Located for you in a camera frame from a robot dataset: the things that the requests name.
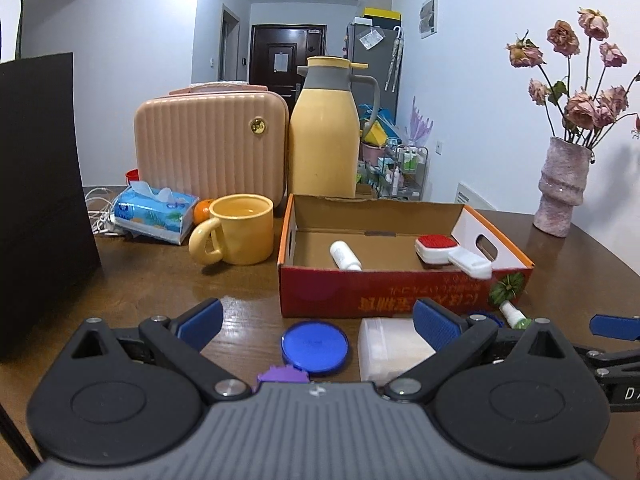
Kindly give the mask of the translucent plastic container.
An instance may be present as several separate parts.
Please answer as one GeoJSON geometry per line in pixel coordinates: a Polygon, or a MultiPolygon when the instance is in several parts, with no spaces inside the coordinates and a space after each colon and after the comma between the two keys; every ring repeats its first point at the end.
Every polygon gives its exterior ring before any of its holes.
{"type": "Polygon", "coordinates": [[[434,353],[410,318],[364,318],[360,323],[358,365],[363,382],[384,386],[434,353]]]}

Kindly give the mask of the blue round lid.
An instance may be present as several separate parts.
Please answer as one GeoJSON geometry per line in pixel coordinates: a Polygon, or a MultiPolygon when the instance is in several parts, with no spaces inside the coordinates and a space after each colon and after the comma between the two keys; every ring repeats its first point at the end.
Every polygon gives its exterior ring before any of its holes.
{"type": "Polygon", "coordinates": [[[328,376],[346,364],[350,345],[337,326],[321,321],[292,325],[281,337],[283,361],[310,376],[328,376]]]}

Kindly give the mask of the red white lint brush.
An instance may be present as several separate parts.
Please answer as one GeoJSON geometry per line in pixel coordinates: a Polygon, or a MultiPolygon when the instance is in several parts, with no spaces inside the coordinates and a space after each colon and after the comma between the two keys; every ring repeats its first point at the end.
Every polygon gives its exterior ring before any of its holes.
{"type": "Polygon", "coordinates": [[[491,261],[462,247],[452,237],[439,234],[419,236],[414,242],[414,250],[429,266],[452,264],[474,280],[491,278],[491,261]]]}

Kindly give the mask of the purple small object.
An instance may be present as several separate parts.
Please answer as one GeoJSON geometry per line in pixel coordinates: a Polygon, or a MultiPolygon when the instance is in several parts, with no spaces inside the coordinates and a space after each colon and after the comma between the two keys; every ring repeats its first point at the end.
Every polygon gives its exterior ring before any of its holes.
{"type": "Polygon", "coordinates": [[[285,384],[308,384],[310,382],[308,373],[304,370],[286,364],[278,366],[270,366],[269,370],[262,372],[256,376],[257,391],[265,382],[284,382],[285,384]]]}

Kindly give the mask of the yellow ceramic mug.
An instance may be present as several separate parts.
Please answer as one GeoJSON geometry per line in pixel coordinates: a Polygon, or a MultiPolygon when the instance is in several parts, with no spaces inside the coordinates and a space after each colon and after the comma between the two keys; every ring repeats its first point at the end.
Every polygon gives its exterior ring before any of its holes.
{"type": "Polygon", "coordinates": [[[256,194],[234,194],[209,205],[209,218],[189,240],[191,258],[202,266],[225,262],[251,266],[273,251],[273,202],[256,194]]]}

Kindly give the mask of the orange fruit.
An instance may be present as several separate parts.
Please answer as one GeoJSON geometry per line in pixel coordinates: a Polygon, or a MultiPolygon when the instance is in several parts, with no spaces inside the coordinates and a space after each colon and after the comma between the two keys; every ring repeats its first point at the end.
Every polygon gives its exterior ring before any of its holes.
{"type": "Polygon", "coordinates": [[[209,206],[213,200],[199,200],[193,209],[193,224],[198,226],[209,219],[209,206]]]}

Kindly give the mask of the small white bottle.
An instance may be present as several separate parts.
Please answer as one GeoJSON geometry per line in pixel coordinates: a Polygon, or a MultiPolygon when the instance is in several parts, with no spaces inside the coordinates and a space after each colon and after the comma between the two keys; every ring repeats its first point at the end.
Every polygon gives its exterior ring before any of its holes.
{"type": "Polygon", "coordinates": [[[336,240],[331,244],[330,255],[340,270],[362,270],[362,263],[344,240],[336,240]]]}

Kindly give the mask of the blue tissue pack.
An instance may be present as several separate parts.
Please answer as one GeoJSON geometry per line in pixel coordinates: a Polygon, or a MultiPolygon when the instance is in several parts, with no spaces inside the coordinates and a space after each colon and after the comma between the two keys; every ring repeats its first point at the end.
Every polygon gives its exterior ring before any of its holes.
{"type": "Polygon", "coordinates": [[[134,235],[181,245],[193,224],[197,202],[190,194],[132,181],[114,200],[113,223],[134,235]]]}

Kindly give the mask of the red cardboard box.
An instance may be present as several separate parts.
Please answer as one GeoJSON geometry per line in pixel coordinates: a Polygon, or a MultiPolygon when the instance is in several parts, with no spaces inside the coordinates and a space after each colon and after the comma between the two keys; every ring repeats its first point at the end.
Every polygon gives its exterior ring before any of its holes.
{"type": "Polygon", "coordinates": [[[520,298],[533,268],[470,206],[292,195],[278,255],[280,308],[286,318],[365,318],[406,314],[416,300],[431,298],[459,314],[495,310],[520,298]],[[423,263],[414,242],[430,234],[452,237],[477,255],[480,242],[495,248],[491,278],[423,263]],[[336,266],[336,240],[352,248],[361,271],[336,266]]]}

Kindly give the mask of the red bowl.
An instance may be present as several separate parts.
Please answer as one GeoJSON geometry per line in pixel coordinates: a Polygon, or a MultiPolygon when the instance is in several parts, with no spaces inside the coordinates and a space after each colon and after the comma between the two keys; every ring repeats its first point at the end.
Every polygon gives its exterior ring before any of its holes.
{"type": "Polygon", "coordinates": [[[137,169],[131,169],[126,172],[125,178],[128,183],[139,181],[139,171],[137,169]]]}

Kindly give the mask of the pink textured vase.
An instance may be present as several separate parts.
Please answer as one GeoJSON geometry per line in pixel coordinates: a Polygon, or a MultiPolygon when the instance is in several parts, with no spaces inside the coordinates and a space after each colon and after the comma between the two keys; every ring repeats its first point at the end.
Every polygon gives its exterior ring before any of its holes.
{"type": "Polygon", "coordinates": [[[557,136],[550,139],[538,188],[540,202],[534,226],[554,237],[570,232],[574,208],[584,202],[591,152],[557,136]]]}

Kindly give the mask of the black paper bag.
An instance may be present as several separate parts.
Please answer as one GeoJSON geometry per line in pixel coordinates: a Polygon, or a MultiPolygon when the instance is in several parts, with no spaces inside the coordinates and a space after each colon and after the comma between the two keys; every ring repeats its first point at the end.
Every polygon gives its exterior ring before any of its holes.
{"type": "Polygon", "coordinates": [[[1,66],[1,351],[100,266],[77,155],[74,58],[1,66]]]}

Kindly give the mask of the pink ribbed suitcase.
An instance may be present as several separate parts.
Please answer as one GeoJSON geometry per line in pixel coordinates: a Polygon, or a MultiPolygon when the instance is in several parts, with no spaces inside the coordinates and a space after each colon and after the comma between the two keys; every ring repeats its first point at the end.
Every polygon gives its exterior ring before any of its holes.
{"type": "Polygon", "coordinates": [[[246,82],[194,84],[144,102],[134,114],[141,180],[199,198],[285,196],[288,106],[246,82]]]}

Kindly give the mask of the dried pink roses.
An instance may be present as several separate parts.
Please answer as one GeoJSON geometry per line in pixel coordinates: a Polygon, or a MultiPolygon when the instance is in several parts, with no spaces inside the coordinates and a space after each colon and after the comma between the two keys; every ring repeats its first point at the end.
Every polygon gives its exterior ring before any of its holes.
{"type": "Polygon", "coordinates": [[[630,119],[630,135],[639,139],[639,114],[630,108],[629,96],[639,85],[634,75],[626,84],[607,87],[605,76],[622,68],[628,58],[610,40],[610,22],[599,10],[577,10],[577,25],[556,21],[546,32],[552,51],[564,58],[565,75],[554,80],[546,69],[541,46],[526,32],[506,45],[514,68],[538,70],[527,86],[529,99],[544,109],[552,136],[593,152],[603,140],[630,119]]]}

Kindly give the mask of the yellow thermos jug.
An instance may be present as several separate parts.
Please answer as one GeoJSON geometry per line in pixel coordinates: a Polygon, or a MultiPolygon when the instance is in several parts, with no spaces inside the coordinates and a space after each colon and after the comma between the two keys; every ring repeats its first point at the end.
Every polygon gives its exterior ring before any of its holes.
{"type": "Polygon", "coordinates": [[[297,73],[305,78],[288,132],[288,192],[353,198],[356,196],[360,138],[368,133],[380,107],[380,86],[358,75],[366,63],[336,56],[312,56],[297,73]],[[373,89],[370,118],[360,122],[352,84],[373,89]]]}

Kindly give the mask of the grey refrigerator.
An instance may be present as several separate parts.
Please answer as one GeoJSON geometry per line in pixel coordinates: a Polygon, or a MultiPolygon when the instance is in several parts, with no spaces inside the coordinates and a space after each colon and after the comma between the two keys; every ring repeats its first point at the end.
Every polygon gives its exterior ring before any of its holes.
{"type": "Polygon", "coordinates": [[[395,122],[398,95],[392,91],[395,76],[385,89],[388,68],[392,62],[394,42],[400,32],[400,21],[390,18],[371,18],[372,24],[352,22],[346,29],[346,58],[355,63],[367,64],[358,74],[374,77],[380,85],[380,107],[388,111],[395,122]]]}

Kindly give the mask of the dark entrance door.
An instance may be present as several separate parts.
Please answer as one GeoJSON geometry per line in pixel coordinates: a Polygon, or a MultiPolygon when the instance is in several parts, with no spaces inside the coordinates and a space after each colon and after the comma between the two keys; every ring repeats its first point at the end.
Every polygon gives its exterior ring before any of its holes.
{"type": "Polygon", "coordinates": [[[325,53],[324,25],[253,25],[248,81],[280,94],[292,112],[304,83],[297,69],[325,53]]]}

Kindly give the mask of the yellow box on fridge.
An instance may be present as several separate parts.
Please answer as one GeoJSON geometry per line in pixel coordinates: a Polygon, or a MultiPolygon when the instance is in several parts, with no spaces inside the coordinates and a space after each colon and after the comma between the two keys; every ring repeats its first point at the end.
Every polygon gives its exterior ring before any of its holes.
{"type": "Polygon", "coordinates": [[[401,13],[392,10],[379,9],[379,8],[370,8],[370,6],[366,6],[362,9],[361,15],[364,18],[378,18],[379,20],[392,20],[392,21],[400,21],[401,13]]]}

